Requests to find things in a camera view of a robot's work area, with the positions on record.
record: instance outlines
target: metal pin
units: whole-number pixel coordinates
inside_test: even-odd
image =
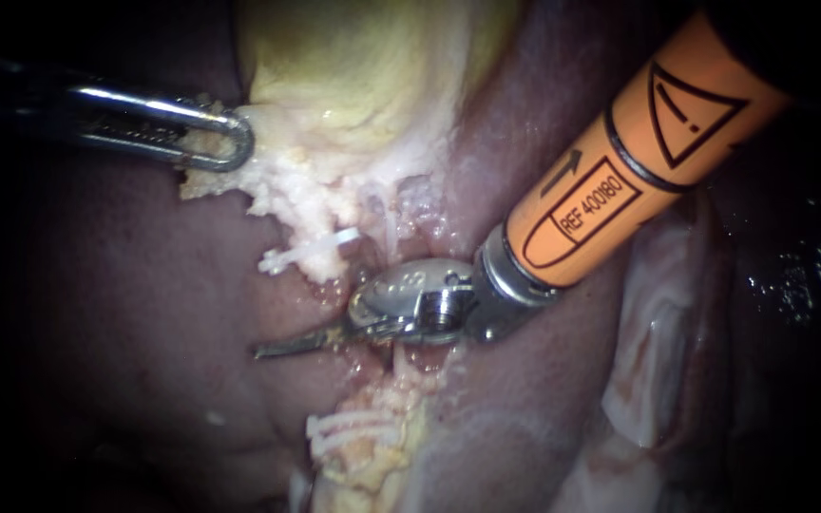
[[[355,334],[356,330],[350,317],[341,315],[333,322],[296,338],[256,346],[252,355],[260,360],[334,348],[348,342]]]

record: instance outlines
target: exclamation mark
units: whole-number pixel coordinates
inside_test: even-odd
[[[682,111],[680,111],[679,108],[677,108],[677,104],[675,104],[674,101],[670,99],[670,95],[667,94],[667,90],[664,89],[664,86],[660,82],[658,82],[658,84],[655,86],[655,89],[658,91],[660,98],[670,108],[671,112],[673,112],[674,115],[677,116],[679,122],[686,123],[689,120],[689,118],[687,118],[686,115],[684,115]],[[696,132],[698,132],[698,126],[689,123],[689,131],[695,134]]]

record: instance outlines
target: metal jaw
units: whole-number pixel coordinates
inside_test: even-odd
[[[515,262],[500,224],[474,257],[472,285],[476,303],[465,333],[480,342],[496,342],[556,302],[561,289],[536,282]]]
[[[474,297],[470,264],[448,258],[393,267],[357,289],[348,315],[380,340],[443,345],[458,340]]]
[[[134,91],[58,66],[2,59],[0,124],[216,173],[239,169],[255,149],[249,124],[208,100]]]

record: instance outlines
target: warning triangle symbol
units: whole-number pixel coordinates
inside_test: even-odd
[[[652,62],[648,103],[660,151],[673,169],[715,135],[749,100],[721,96],[686,84]]]

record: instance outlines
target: black band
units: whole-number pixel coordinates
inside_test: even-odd
[[[679,183],[673,183],[652,173],[650,169],[641,165],[639,161],[635,160],[632,155],[626,151],[626,147],[622,145],[622,141],[620,140],[620,134],[617,133],[617,128],[613,125],[612,106],[608,106],[603,111],[603,128],[606,130],[607,139],[610,140],[610,144],[617,152],[617,156],[620,157],[620,160],[625,163],[637,177],[641,178],[652,187],[660,189],[664,192],[686,194],[693,190],[693,185],[680,185]]]

